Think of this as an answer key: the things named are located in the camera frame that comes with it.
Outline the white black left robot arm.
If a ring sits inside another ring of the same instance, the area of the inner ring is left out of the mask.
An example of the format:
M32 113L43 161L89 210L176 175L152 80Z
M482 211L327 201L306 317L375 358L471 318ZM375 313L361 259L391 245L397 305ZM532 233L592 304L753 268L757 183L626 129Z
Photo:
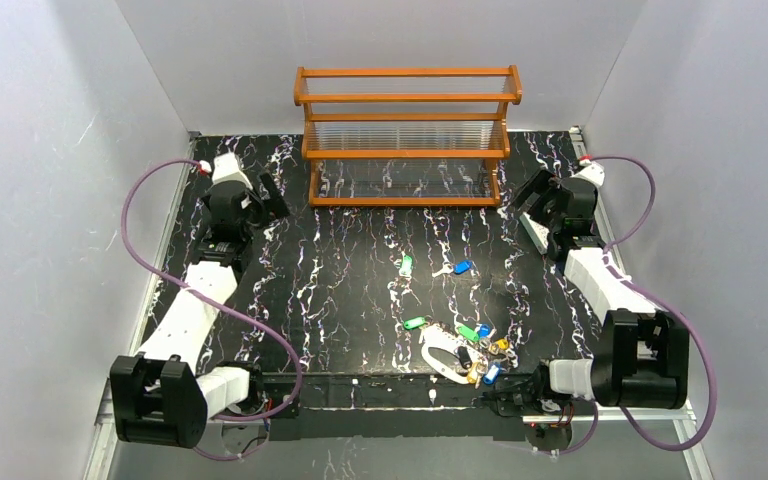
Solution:
M259 414L269 403L261 370L251 362L223 361L203 375L195 368L219 305L237 290L251 260L254 232L289 210L267 172L255 181L216 180L201 201L205 214L184 287L136 354L118 356L110 369L116 433L124 442L193 448L209 418Z

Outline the blue key tag with key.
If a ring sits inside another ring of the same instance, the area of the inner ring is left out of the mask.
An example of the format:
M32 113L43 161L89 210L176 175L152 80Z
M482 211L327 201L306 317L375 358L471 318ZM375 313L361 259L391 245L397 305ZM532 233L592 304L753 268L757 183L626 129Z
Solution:
M462 275L470 271L473 267L473 263L469 260L460 261L455 264L444 263L441 268L432 274L433 278L437 278L442 275Z

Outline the cluster of tagged keys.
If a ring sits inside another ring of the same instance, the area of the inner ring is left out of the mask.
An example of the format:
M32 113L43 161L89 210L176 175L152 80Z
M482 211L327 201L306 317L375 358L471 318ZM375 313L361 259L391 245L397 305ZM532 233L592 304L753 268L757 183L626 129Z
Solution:
M485 380L492 367L501 373L519 365L518 356L506 338L493 340L489 334L481 335L481 327L462 323L455 324L454 335L454 356L468 385L492 384L493 380Z

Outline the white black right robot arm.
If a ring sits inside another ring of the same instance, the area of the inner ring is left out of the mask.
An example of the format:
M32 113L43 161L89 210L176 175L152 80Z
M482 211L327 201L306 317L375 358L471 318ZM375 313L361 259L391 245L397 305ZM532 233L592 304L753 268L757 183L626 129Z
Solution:
M539 252L561 268L601 326L591 357L543 361L514 397L536 404L579 398L608 407L678 409L687 395L690 335L672 314L631 289L595 233L603 179L594 165L568 178L540 170L512 199Z

